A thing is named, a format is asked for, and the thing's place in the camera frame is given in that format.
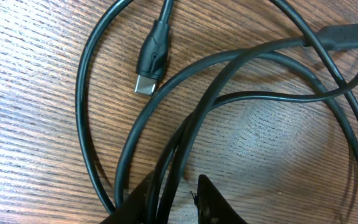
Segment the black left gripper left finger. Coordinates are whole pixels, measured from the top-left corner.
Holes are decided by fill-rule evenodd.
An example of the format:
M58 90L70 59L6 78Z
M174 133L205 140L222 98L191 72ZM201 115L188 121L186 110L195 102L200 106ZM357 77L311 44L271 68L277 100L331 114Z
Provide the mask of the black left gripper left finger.
M141 224L145 223L145 204L149 182L153 176L149 173L132 191L124 204L100 224Z

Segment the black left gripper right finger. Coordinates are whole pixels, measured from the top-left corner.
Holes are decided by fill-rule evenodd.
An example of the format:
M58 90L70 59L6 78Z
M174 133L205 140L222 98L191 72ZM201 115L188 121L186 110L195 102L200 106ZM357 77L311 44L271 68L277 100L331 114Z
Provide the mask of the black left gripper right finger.
M247 224L204 174L198 177L195 205L199 224Z

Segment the black USB-A cable blue plug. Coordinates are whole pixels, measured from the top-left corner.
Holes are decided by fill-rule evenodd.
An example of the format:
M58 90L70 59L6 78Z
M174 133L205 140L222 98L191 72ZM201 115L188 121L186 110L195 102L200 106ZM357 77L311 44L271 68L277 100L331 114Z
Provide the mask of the black USB-A cable blue plug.
M316 33L305 30L304 36L300 38L275 40L251 49L231 50L210 55L186 67L166 82L141 111L124 145L115 177L114 200L116 207L121 208L124 205L123 187L125 175L130 166L136 142L154 109L183 80L204 68L221 62L226 62L226 67L209 86L195 111L187 117L173 135L157 162L146 195L145 207L148 221L163 222L168 218L180 176L205 116L214 108L232 101L273 100L295 103L323 101L336 116L358 163L358 102L352 94L352 89L358 85L358 73L350 82L346 82L335 69L334 64L328 62L326 66L330 69L338 84L338 89L327 91L320 80L308 68L278 52L279 49L301 45L314 45L319 56L323 60L327 60L330 50L358 48L358 24L327 26ZM262 91L245 91L221 95L221 89L238 69L257 57L273 60L298 72L310 82L316 94L286 95Z

